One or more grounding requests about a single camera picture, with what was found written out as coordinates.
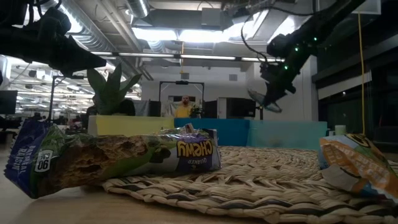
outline teal planter box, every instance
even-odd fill
[[[247,146],[319,150],[327,122],[249,121]]]
[[[246,146],[248,141],[249,120],[213,119],[213,118],[175,118],[174,126],[182,127],[192,123],[195,129],[217,129],[219,146]]]

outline wicker mat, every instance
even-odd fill
[[[355,197],[327,184],[315,151],[253,147],[220,151],[223,168],[215,172],[110,179],[103,187],[145,202],[268,223],[398,223],[398,209],[390,200]]]

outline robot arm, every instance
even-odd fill
[[[278,65],[269,65],[266,62],[261,65],[261,77],[267,82],[263,107],[277,105],[276,101],[286,95],[286,90],[295,93],[292,82],[309,56],[317,54],[317,45],[325,41],[333,28],[363,2],[365,0],[337,0],[329,8],[314,13],[293,33],[279,34],[271,40],[267,53],[284,58],[285,61]]]
[[[23,24],[27,5],[32,2],[0,0],[0,54],[48,64],[66,77],[106,65],[105,59],[79,47],[71,36],[65,37],[71,28],[69,18],[54,7],[36,22],[22,28],[12,26]]]

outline orange snack wrapper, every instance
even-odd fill
[[[398,176],[379,149],[362,134],[320,139],[323,178],[332,186],[363,196],[384,195],[398,202]]]

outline snack bar wrapper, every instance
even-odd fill
[[[127,175],[205,172],[221,168],[210,134],[65,135],[54,124],[27,119],[5,176],[31,198]]]
[[[323,178],[362,196],[384,195],[398,202],[398,177],[386,158],[362,134],[321,138],[319,162]]]

